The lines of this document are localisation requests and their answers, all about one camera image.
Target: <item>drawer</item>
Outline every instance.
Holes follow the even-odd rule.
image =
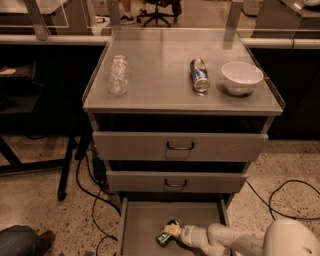
[[[266,134],[94,132],[103,160],[255,161]]]
[[[111,191],[237,193],[247,175],[107,170],[107,179]]]
[[[161,202],[134,201],[125,197],[118,237],[117,256],[200,256],[199,249],[182,247],[171,240],[160,247],[156,236],[175,219],[180,225],[207,227],[212,223],[228,225],[224,201]]]

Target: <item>person's leg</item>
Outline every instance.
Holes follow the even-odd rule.
[[[40,240],[28,226],[12,226],[0,232],[0,256],[39,256]]]
[[[139,14],[147,14],[147,0],[141,0],[141,8],[139,9]]]
[[[124,9],[124,15],[121,17],[121,24],[133,24],[134,19],[131,14],[131,0],[121,0],[121,3]]]

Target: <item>office chair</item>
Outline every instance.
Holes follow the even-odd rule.
[[[168,28],[171,26],[171,24],[164,18],[164,17],[173,17],[173,22],[177,23],[178,16],[182,13],[181,11],[181,5],[180,0],[147,0],[147,3],[154,4],[156,6],[154,13],[148,13],[148,14],[141,14],[137,16],[137,22],[141,22],[141,17],[150,17],[142,26],[145,27],[148,23],[150,23],[152,20],[155,20],[156,24],[158,24],[158,20],[162,20],[164,23],[167,24]],[[166,14],[159,12],[159,6],[160,7],[167,7],[169,5],[172,5],[172,12],[173,14]]]

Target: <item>soda can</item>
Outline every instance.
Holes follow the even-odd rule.
[[[208,72],[202,59],[194,59],[190,63],[193,88],[197,92],[206,92],[210,87]]]

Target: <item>drawer cabinet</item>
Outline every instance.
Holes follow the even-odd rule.
[[[200,256],[175,241],[161,248],[155,236],[171,219],[228,225],[225,208],[282,108],[266,81],[243,97],[221,89],[226,62],[253,63],[240,39],[233,34],[228,42],[225,33],[121,29],[101,58],[84,109],[110,189],[122,199],[117,256]],[[116,54],[131,63],[129,90],[120,97],[107,91]],[[192,89],[195,56],[205,58],[206,93]]]

